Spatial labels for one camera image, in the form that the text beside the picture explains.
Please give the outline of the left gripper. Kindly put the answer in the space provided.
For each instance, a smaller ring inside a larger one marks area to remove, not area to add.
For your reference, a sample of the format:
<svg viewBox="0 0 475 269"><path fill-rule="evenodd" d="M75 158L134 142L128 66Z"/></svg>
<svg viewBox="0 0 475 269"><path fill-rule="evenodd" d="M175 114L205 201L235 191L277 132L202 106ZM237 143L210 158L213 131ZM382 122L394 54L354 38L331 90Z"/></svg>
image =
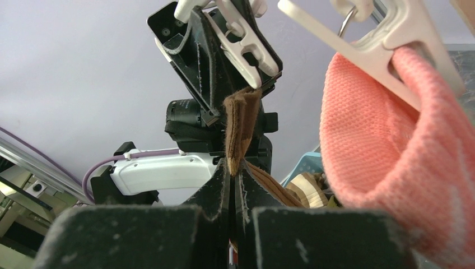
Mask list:
<svg viewBox="0 0 475 269"><path fill-rule="evenodd" d="M275 89L283 64L257 28L248 1L215 1L204 12L194 7L188 23L175 18L171 1L147 19L163 55L194 99L171 101L165 132L184 152L207 153L217 164L225 151L223 96L242 88ZM210 127L205 120L217 118ZM255 133L245 158L271 172L273 146L266 133L278 131L278 113L259 108Z"/></svg>

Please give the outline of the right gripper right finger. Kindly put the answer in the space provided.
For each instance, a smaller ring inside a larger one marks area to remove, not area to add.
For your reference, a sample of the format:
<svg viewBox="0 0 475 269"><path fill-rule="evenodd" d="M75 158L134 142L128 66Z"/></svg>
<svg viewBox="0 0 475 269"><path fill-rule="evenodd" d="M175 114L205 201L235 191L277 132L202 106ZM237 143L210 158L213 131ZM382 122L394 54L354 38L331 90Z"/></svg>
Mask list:
<svg viewBox="0 0 475 269"><path fill-rule="evenodd" d="M386 212L280 203L246 162L234 178L240 268L416 268L403 228Z"/></svg>

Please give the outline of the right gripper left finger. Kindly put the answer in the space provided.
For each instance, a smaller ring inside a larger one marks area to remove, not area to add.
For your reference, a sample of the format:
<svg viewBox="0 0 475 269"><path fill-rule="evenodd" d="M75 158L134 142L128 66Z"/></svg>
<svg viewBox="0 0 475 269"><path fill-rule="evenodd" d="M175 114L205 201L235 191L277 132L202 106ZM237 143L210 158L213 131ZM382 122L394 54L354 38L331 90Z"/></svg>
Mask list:
<svg viewBox="0 0 475 269"><path fill-rule="evenodd" d="M62 213L34 268L227 268L229 173L178 206L101 205Z"/></svg>

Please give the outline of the brown tan sock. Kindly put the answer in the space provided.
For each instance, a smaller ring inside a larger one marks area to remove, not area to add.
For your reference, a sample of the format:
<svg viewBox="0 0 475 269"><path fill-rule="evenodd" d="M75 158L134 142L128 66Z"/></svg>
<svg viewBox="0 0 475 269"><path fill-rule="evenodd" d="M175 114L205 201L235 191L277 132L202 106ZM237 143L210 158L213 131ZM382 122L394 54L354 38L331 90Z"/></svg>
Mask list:
<svg viewBox="0 0 475 269"><path fill-rule="evenodd" d="M227 116L225 155L227 167L232 176L238 174L240 163L244 160L251 144L261 97L261 89L246 87L226 97L223 101ZM303 208L304 205L278 184L270 174L251 163L247 165L257 182L278 201L285 206Z"/></svg>

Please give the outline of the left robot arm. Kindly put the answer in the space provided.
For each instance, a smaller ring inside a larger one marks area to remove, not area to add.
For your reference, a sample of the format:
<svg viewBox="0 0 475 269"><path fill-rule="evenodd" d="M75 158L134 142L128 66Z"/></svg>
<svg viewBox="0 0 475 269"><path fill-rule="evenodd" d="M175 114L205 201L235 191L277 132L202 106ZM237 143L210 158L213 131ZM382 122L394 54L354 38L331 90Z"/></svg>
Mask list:
<svg viewBox="0 0 475 269"><path fill-rule="evenodd" d="M272 92L283 64L256 18L265 1L172 1L147 19L162 55L190 99L166 109L165 132L176 149L139 150L125 142L83 177L96 204L151 204L162 189L199 188L226 155L236 153L270 172L277 113L261 99Z"/></svg>

